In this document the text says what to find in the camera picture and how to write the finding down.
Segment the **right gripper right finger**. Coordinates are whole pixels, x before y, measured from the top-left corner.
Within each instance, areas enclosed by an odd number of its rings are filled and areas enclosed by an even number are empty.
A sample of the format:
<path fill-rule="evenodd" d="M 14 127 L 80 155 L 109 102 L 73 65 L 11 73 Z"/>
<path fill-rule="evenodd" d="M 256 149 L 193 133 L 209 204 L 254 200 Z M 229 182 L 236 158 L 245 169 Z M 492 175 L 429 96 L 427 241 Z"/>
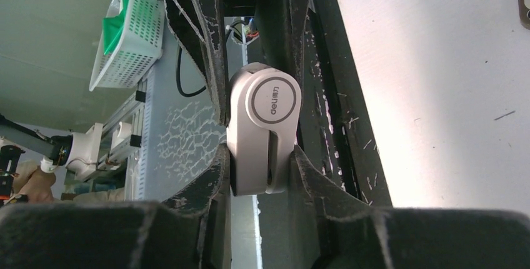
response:
<path fill-rule="evenodd" d="M 294 268 L 528 268 L 529 218 L 515 211 L 370 206 L 290 157 Z"/>

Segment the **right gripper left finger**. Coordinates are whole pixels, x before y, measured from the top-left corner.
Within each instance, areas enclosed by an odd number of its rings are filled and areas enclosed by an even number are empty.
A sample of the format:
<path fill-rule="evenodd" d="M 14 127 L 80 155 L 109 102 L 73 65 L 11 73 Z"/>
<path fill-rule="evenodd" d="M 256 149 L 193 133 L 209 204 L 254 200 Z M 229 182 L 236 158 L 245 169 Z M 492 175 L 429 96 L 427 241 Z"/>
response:
<path fill-rule="evenodd" d="M 230 164 L 162 201 L 16 203 L 1 209 L 2 268 L 230 268 Z"/>

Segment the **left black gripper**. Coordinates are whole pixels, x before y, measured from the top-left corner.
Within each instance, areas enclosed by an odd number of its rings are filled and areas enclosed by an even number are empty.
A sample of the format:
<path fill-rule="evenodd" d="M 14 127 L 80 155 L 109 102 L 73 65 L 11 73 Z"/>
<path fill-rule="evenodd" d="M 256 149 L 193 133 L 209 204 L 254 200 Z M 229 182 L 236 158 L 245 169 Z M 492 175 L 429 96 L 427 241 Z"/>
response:
<path fill-rule="evenodd" d="M 224 16 L 255 13 L 266 63 L 303 84 L 309 0 L 164 0 L 164 7 L 170 31 L 205 81 L 221 126 L 230 118 Z"/>

